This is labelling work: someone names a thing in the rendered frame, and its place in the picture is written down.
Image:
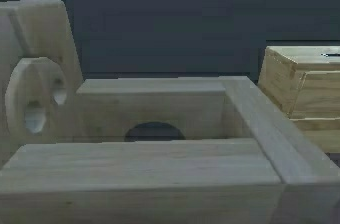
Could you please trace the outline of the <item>pale wooden bed frame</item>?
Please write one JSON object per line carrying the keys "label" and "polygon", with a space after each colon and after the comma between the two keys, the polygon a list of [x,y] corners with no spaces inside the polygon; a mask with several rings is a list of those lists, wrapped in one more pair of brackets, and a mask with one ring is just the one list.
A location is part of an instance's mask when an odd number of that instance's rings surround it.
{"label": "pale wooden bed frame", "polygon": [[247,77],[87,80],[62,0],[0,2],[0,224],[324,224],[339,200]]}

